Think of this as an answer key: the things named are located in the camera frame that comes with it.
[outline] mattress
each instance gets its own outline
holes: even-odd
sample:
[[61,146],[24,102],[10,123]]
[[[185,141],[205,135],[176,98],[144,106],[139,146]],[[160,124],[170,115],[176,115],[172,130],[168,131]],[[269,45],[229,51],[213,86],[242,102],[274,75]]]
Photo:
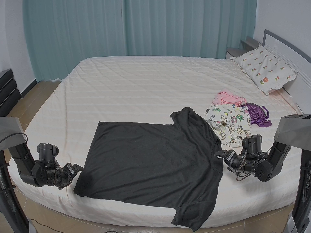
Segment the mattress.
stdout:
[[[223,88],[269,110],[271,127],[252,125],[252,133],[262,135],[263,151],[271,147],[280,117],[296,113],[279,93],[264,95],[231,60],[169,56],[89,58],[60,83],[30,122],[25,131],[28,146],[38,159],[39,143],[54,144],[59,148],[57,161],[61,166],[67,162],[83,166],[99,121],[173,124],[169,115],[184,107],[204,116],[215,94]],[[252,176],[237,182],[224,165],[215,209],[202,227],[233,223],[293,203],[300,157],[301,151],[292,148],[281,173],[265,183]],[[78,176],[71,186],[59,190],[23,183],[12,160],[9,172],[27,197],[76,218],[115,225],[175,227],[171,224],[176,213],[173,208],[77,196],[73,188]]]

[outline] clothing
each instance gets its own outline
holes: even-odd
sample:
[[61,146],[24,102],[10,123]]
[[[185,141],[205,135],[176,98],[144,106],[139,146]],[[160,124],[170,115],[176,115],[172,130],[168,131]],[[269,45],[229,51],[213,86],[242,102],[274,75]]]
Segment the clothing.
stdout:
[[265,115],[264,110],[259,105],[254,103],[246,103],[241,106],[247,106],[251,117],[251,124],[257,124],[259,127],[269,127],[272,125],[271,120],[267,120],[269,118],[269,111],[266,107],[262,106],[267,111],[267,115]]
[[212,127],[221,143],[230,147],[242,146],[242,140],[251,135],[251,118],[245,106],[213,105],[206,110],[204,119]]
[[220,140],[189,107],[171,118],[173,125],[99,122],[74,193],[175,208],[172,224],[199,229],[216,203]]
[[228,89],[223,89],[215,96],[213,100],[213,104],[235,104],[236,106],[242,105],[246,103],[246,99],[243,97],[239,97],[238,95],[234,95]]

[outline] white cartoon print clothing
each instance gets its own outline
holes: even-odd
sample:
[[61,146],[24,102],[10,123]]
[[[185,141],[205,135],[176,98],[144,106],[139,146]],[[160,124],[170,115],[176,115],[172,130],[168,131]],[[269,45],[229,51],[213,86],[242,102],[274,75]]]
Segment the white cartoon print clothing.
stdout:
[[206,110],[204,119],[212,127],[221,143],[230,147],[242,146],[242,140],[251,135],[251,118],[246,106],[213,105]]

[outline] t-shirt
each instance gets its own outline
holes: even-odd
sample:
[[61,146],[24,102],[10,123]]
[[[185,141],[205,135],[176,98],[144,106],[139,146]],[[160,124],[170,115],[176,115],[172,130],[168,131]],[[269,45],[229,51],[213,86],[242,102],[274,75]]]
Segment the t-shirt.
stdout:
[[216,203],[220,140],[189,107],[170,116],[172,125],[99,122],[74,193],[175,208],[172,224],[199,229]]

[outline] floor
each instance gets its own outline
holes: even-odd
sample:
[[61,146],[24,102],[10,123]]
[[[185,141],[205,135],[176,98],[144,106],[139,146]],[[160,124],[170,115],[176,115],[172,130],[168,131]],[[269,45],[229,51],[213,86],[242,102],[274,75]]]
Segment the floor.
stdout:
[[[12,109],[8,116],[18,117],[22,128],[25,130],[33,119],[34,115],[43,105],[45,100],[57,88],[60,81],[41,81],[29,91],[29,93],[22,98],[17,105]],[[5,152],[6,161],[11,158],[8,150]],[[131,233],[191,233],[188,228],[155,228],[155,227],[134,227],[134,226],[115,226],[108,224],[100,224],[89,222],[81,219],[76,219],[61,213],[52,211],[36,202],[30,200],[22,194],[22,192],[15,189],[21,207],[24,209],[26,216],[30,219],[35,219],[39,223],[47,225],[57,231],[64,233],[103,233],[109,230]],[[287,217],[293,205],[283,207],[270,212],[265,212],[257,216],[241,220],[229,225],[199,229],[197,232],[217,232],[217,233],[270,233],[282,232],[287,221]],[[48,227],[41,226],[33,222],[39,233],[56,233],[57,231],[51,230]],[[0,233],[13,233],[8,225],[5,217],[0,213]]]

